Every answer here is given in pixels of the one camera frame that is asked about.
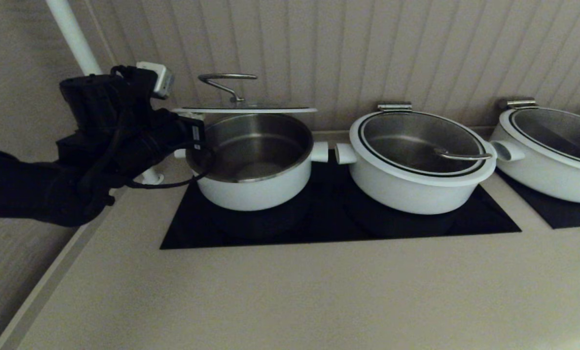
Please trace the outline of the wide black glass cooktop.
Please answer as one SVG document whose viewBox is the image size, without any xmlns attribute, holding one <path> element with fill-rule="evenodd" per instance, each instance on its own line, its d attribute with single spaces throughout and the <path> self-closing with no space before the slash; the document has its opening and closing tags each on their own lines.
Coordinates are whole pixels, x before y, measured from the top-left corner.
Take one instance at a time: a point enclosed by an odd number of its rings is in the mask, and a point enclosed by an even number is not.
<svg viewBox="0 0 580 350">
<path fill-rule="evenodd" d="M 373 241 L 520 232 L 481 186 L 461 208 L 420 215 L 388 208 L 354 183 L 346 165 L 316 162 L 307 186 L 279 206 L 225 209 L 188 188 L 160 248 L 188 249 L 317 242 Z"/>
</svg>

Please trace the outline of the white round pot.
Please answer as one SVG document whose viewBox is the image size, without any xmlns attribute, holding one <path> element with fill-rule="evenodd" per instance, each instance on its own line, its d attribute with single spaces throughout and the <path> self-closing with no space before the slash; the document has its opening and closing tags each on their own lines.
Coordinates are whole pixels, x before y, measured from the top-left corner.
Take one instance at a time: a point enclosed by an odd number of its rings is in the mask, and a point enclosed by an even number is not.
<svg viewBox="0 0 580 350">
<path fill-rule="evenodd" d="M 351 178 L 367 196 L 388 208 L 421 215 L 447 213 L 460 208 L 479 183 L 488 179 L 496 169 L 496 161 L 489 159 L 470 175 L 423 176 L 379 168 L 348 143 L 338 143 L 334 150 L 338 164 L 349 166 Z"/>
<path fill-rule="evenodd" d="M 498 153 L 497 167 L 517 182 L 551 197 L 580 203 L 580 166 L 561 155 L 521 142 L 500 124 L 490 143 Z"/>
<path fill-rule="evenodd" d="M 328 162 L 329 145 L 316 142 L 299 119 L 279 113 L 220 113 L 206 122 L 206 144 L 215 154 L 175 151 L 198 175 L 204 197 L 222 208 L 256 211 L 290 201 L 307 185 L 312 162 Z"/>
</svg>

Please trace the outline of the small black glass cooktop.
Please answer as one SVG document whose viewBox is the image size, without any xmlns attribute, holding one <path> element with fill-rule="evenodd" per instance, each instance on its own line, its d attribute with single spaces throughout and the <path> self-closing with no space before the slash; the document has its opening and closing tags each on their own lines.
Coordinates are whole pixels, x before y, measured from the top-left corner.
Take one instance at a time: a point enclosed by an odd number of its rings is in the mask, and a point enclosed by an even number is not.
<svg viewBox="0 0 580 350">
<path fill-rule="evenodd" d="M 515 181 L 503 171 L 495 173 L 529 204 L 553 229 L 580 228 L 580 203 L 563 201 Z"/>
</svg>

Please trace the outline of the white support pole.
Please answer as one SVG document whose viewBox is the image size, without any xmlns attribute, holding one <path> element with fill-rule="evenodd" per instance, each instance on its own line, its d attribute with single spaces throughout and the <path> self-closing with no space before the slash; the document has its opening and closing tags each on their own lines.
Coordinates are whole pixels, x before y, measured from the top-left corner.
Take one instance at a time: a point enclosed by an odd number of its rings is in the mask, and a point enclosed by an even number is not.
<svg viewBox="0 0 580 350">
<path fill-rule="evenodd" d="M 120 144 L 151 123 L 153 71 L 136 66 L 114 66 L 103 74 L 68 0 L 46 0 L 84 76 L 59 85 L 78 124 L 74 135 L 57 142 L 59 157 L 90 165 L 109 153 L 109 144 L 120 135 Z"/>
</svg>

